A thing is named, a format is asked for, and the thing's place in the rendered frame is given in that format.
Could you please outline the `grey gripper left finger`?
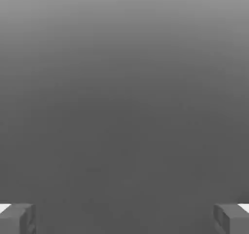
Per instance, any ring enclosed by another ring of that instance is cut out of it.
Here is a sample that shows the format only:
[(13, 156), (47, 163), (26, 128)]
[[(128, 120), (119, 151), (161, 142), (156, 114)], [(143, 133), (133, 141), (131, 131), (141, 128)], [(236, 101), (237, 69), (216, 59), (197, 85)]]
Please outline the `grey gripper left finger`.
[(36, 234), (36, 206), (0, 203), (0, 234)]

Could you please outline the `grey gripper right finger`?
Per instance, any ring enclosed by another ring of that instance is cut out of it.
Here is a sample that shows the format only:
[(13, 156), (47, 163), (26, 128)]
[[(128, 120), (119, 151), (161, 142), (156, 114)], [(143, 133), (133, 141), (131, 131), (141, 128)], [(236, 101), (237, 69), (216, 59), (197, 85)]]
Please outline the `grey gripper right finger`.
[(218, 234), (249, 234), (249, 203), (215, 204), (213, 219)]

